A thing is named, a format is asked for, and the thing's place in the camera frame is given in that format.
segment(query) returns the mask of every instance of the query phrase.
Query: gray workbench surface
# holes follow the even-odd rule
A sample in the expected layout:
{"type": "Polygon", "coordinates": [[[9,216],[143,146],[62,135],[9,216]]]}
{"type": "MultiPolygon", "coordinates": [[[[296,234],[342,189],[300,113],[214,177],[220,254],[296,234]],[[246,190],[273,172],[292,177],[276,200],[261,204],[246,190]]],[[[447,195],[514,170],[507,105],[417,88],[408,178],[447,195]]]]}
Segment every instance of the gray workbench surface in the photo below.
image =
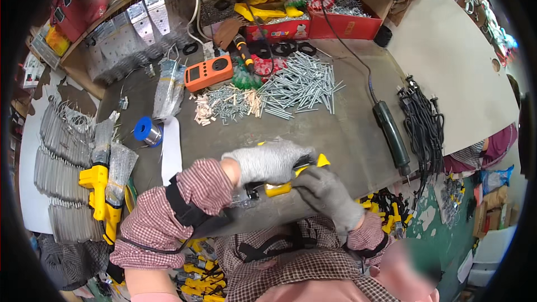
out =
{"type": "MultiPolygon", "coordinates": [[[[417,161],[410,151],[409,138],[402,125],[404,116],[397,104],[396,87],[402,85],[401,70],[390,54],[374,43],[359,40],[348,43],[371,67],[375,95],[388,104],[411,158],[410,167],[413,171],[417,170],[417,161]]],[[[245,117],[229,126],[223,126],[220,120],[201,126],[193,120],[196,105],[186,93],[182,110],[177,115],[183,168],[188,168],[196,159],[219,159],[224,152],[279,136],[300,145],[313,146],[318,153],[324,153],[331,162],[331,170],[339,175],[353,198],[363,197],[400,180],[385,137],[372,112],[367,69],[338,40],[315,40],[312,44],[332,55],[336,80],[343,79],[347,85],[336,93],[335,115],[319,108],[319,111],[298,114],[290,121],[263,114],[262,118],[245,117]]],[[[193,63],[196,61],[191,56],[189,64],[193,63]]],[[[127,147],[136,149],[140,156],[133,171],[134,184],[140,193],[162,185],[161,148],[138,148],[143,144],[131,134],[140,117],[152,114],[158,75],[157,72],[157,76],[149,79],[143,70],[133,72],[126,80],[115,82],[107,89],[99,107],[100,121],[117,108],[124,84],[123,96],[129,97],[129,107],[121,112],[118,120],[121,124],[119,137],[127,147]]],[[[235,221],[219,231],[219,235],[285,224],[311,215],[313,211],[298,192],[292,190],[272,198],[261,194],[256,207],[247,210],[235,208],[232,214],[235,221]]]]}

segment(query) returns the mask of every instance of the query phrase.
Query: gloved hand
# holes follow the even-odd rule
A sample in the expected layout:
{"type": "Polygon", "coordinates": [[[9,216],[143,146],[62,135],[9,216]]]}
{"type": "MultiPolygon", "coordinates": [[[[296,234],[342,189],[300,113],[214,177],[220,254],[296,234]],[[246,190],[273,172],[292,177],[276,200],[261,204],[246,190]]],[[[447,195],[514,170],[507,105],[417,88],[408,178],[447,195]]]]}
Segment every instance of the gloved hand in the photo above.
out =
{"type": "Polygon", "coordinates": [[[292,185],[313,209],[332,218],[337,231],[351,231],[364,214],[364,207],[352,200],[339,177],[323,168],[306,168],[292,185]]]}
{"type": "Polygon", "coordinates": [[[250,182],[289,182],[294,178],[293,166],[304,155],[316,161],[312,147],[302,147],[292,141],[276,138],[261,146],[224,153],[222,159],[230,158],[238,162],[241,167],[238,186],[242,186],[250,182]]]}

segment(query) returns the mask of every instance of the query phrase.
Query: wooden shelf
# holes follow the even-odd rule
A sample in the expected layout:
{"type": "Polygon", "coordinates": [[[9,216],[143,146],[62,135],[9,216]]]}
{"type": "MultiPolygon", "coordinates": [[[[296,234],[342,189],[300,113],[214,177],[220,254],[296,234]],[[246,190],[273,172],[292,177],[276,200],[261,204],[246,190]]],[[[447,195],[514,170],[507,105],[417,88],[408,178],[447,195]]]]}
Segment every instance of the wooden shelf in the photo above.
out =
{"type": "Polygon", "coordinates": [[[101,23],[106,21],[108,18],[110,18],[115,12],[117,12],[118,10],[122,9],[123,7],[125,7],[126,5],[132,2],[133,0],[121,0],[111,5],[108,8],[108,10],[106,10],[106,12],[104,13],[102,17],[98,18],[94,23],[92,23],[90,27],[84,33],[82,33],[82,35],[75,42],[71,44],[69,49],[65,52],[63,57],[60,59],[60,64],[63,64],[64,61],[66,61],[66,59],[69,57],[69,55],[71,55],[73,50],[75,50],[77,46],[84,40],[84,38],[87,37],[94,29],[96,29],[98,25],[100,25],[101,23]]]}

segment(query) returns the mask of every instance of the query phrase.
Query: solder wire spool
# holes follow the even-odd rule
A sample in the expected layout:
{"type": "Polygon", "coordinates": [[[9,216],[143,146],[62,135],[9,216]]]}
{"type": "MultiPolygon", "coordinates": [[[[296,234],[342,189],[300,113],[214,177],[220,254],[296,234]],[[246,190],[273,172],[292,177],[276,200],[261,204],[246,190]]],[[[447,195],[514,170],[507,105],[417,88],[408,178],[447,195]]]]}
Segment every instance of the solder wire spool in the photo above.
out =
{"type": "Polygon", "coordinates": [[[144,141],[151,147],[156,147],[162,142],[162,127],[156,126],[149,117],[142,117],[134,127],[134,137],[138,141],[144,141]]]}

